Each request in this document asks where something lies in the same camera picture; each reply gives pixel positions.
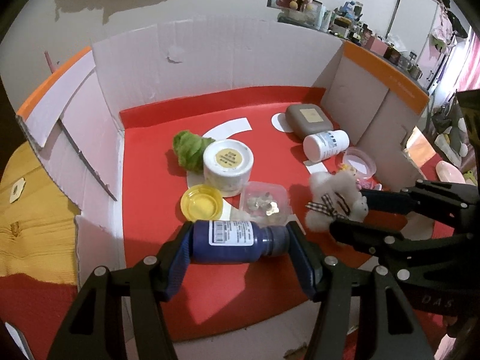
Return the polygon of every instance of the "checkered ribbon bow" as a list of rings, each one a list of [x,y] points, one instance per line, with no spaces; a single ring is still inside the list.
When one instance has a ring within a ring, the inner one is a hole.
[[[335,192],[335,195],[337,195],[337,197],[340,199],[338,201],[338,205],[341,207],[341,209],[345,214],[340,214],[340,212],[338,212],[335,209],[335,207],[333,207],[332,199],[330,198],[328,193],[325,193],[325,195],[323,195],[320,198],[322,200],[322,203],[308,202],[306,207],[309,210],[321,212],[322,214],[331,216],[332,218],[335,218],[335,219],[337,218],[347,219],[348,215],[350,215],[350,208],[345,202],[345,199],[343,198],[343,196],[341,196],[339,193],[336,193],[336,192]]]

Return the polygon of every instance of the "red mat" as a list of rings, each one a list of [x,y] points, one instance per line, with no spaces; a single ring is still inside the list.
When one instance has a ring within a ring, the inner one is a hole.
[[[179,200],[187,189],[177,164],[173,136],[181,130],[203,135],[228,120],[246,117],[252,131],[232,136],[254,155],[250,180],[283,185],[294,213],[303,221],[311,199],[302,143],[277,131],[274,114],[294,103],[318,103],[320,88],[254,87],[168,100],[121,112],[125,130],[123,165],[123,234],[127,266],[132,266],[172,239],[185,221]],[[325,161],[336,171],[335,159]],[[400,230],[403,217],[374,213],[369,222]],[[308,234],[326,254],[358,267],[370,256],[337,245],[329,234]],[[287,256],[252,264],[191,265],[182,288],[162,305],[174,340],[239,329],[278,315],[306,300]]]
[[[25,274],[0,277],[0,318],[20,329],[35,360],[45,360],[76,296],[76,286],[44,283]]]

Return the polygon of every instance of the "white paper circle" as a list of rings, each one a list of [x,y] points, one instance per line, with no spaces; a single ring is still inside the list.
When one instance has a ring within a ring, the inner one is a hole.
[[[272,116],[272,125],[278,131],[293,132],[292,127],[290,127],[287,123],[287,120],[285,119],[285,114],[283,112]]]

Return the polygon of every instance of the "barcode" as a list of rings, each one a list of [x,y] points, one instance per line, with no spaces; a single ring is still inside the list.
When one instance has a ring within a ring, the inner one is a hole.
[[[225,243],[226,223],[214,222],[214,242],[218,244]]]

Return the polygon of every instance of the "yellow lid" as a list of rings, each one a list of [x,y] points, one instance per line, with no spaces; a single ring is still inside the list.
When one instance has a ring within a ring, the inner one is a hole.
[[[216,221],[222,216],[223,198],[219,190],[205,184],[189,188],[181,197],[180,208],[191,222],[198,219]]]

